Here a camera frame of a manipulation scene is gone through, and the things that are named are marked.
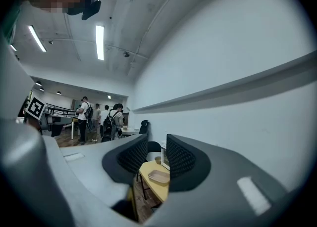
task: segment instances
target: fluorescent ceiling light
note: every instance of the fluorescent ceiling light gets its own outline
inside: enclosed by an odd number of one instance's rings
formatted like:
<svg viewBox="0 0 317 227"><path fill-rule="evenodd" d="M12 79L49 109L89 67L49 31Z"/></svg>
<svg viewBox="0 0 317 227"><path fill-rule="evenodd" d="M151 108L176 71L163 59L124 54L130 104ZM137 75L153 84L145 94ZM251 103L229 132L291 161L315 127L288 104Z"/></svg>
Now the fluorescent ceiling light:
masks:
<svg viewBox="0 0 317 227"><path fill-rule="evenodd" d="M99 60L104 60L104 27L96 26L96 46Z"/></svg>
<svg viewBox="0 0 317 227"><path fill-rule="evenodd" d="M13 49L14 51L16 51L15 47L13 45L10 45L11 49Z"/></svg>
<svg viewBox="0 0 317 227"><path fill-rule="evenodd" d="M38 36L35 33L34 27L29 26L29 30L30 30L31 34L33 35L33 38L35 39L36 43L40 46L41 50L43 52L46 52L46 49L44 48L43 44L41 43L40 39L38 38Z"/></svg>

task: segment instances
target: railing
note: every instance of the railing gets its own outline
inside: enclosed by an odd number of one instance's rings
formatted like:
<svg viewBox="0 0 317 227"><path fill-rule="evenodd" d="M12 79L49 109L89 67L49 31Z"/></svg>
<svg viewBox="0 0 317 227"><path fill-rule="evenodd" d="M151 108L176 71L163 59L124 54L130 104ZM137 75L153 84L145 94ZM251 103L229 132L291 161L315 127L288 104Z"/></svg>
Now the railing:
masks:
<svg viewBox="0 0 317 227"><path fill-rule="evenodd" d="M75 110L71 110L68 108L63 108L60 106L55 106L55 105L51 105L46 103L46 105L48 106L49 112L52 115L60 115L60 116L72 116L75 115L76 111Z"/></svg>

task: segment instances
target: black pants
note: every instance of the black pants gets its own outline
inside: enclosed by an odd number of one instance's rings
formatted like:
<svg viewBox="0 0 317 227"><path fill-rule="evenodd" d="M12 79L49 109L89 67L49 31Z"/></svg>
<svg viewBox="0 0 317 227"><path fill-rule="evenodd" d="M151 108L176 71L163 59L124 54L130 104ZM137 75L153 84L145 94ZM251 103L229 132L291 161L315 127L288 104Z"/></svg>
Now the black pants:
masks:
<svg viewBox="0 0 317 227"><path fill-rule="evenodd" d="M104 127L103 127L103 125L100 125L100 136L101 137L104 136Z"/></svg>
<svg viewBox="0 0 317 227"><path fill-rule="evenodd" d="M79 127L79 131L80 131L80 139L83 142L86 141L86 138L85 138L86 124L87 124L87 120L79 120L78 119L78 127Z"/></svg>

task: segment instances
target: ceiling pipe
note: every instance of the ceiling pipe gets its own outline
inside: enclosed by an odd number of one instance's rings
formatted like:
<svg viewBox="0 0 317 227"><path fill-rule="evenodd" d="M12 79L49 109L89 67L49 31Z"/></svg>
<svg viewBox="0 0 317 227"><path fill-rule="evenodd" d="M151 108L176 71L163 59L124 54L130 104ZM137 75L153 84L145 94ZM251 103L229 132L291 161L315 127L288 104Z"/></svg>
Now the ceiling pipe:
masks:
<svg viewBox="0 0 317 227"><path fill-rule="evenodd" d="M93 44L96 43L96 42L93 42L93 41L74 40L74 39L68 39L68 38L41 38L41 40L69 41L69 42L85 42L85 43L93 43ZM121 48L121 47L116 47L116 46L113 46L113 45L110 45L110 44L105 44L105 46L112 47L112 48L116 48L117 50L120 50L120 51L123 51L123 52L127 52L127 53L130 53L130 54L133 54L133 55L137 55L138 57L143 58L143 59L145 59L145 60L148 60L148 59L149 59L149 58L146 57L146 56L143 56L143 55L140 55L140 54L136 54L135 52L132 52L132 51L130 51L130 50L127 50L127 49L124 49L124 48Z"/></svg>
<svg viewBox="0 0 317 227"><path fill-rule="evenodd" d="M66 25L66 30L67 30L67 33L68 33L68 37L70 37L71 39L73 39L73 35L72 35L71 29L70 29L70 27L69 27L69 18L68 18L68 15L67 15L66 13L64 13L63 16L64 16L64 21L65 21L65 25ZM76 55L77 55L77 59L78 59L79 61L81 61L80 55L78 54L78 50L77 50L76 45L75 45L74 43L73 43L73 47L74 47L74 49L75 49L75 53L76 53Z"/></svg>
<svg viewBox="0 0 317 227"><path fill-rule="evenodd" d="M147 35L147 33L148 33L149 30L151 29L153 23L155 22L155 20L157 19L157 17L159 16L159 14L162 12L162 10L164 9L164 7L167 5L167 3L168 3L169 1L170 1L170 0L166 0L166 1L164 2L164 4L160 7L160 9L158 10L158 12L155 14L155 16L154 16L153 20L151 21L151 23L149 24L147 30L144 32L144 34L143 34L143 36L142 36L142 39L141 39L141 41L140 41L140 44L139 44L139 46L138 46L138 48L137 48L137 51L135 52L135 55L134 55L133 58L132 58L132 63L135 61L135 56L139 54L139 50L140 50L141 44L142 44L142 42L143 42L145 36Z"/></svg>

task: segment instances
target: black mesh pad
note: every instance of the black mesh pad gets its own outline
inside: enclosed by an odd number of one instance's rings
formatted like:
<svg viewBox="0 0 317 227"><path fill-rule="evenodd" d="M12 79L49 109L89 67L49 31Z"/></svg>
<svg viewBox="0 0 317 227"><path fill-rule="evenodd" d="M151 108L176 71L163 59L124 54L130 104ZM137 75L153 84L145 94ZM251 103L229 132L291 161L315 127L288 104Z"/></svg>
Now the black mesh pad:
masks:
<svg viewBox="0 0 317 227"><path fill-rule="evenodd" d="M169 191L188 191L196 188L211 170L209 157L173 135L167 135L166 155L170 166Z"/></svg>
<svg viewBox="0 0 317 227"><path fill-rule="evenodd" d="M148 155L148 135L138 138L109 151L102 160L104 170L115 182L133 185L137 174Z"/></svg>

